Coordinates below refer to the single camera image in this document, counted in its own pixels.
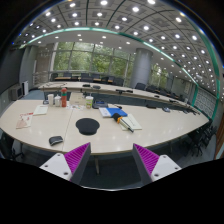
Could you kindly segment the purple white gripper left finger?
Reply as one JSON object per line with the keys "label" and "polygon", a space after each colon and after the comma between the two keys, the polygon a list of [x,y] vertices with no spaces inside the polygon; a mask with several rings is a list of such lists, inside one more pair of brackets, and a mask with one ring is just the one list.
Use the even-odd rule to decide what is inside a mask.
{"label": "purple white gripper left finger", "polygon": [[40,166],[72,183],[79,184],[91,154],[91,144],[86,143],[65,154],[56,153]]}

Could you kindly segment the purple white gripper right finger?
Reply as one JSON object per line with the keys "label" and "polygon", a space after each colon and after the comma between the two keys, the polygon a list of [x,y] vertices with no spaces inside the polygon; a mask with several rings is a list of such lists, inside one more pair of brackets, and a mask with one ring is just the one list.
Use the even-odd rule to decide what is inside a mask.
{"label": "purple white gripper right finger", "polygon": [[168,155],[157,155],[149,149],[134,144],[132,154],[144,185],[166,177],[181,169]]}

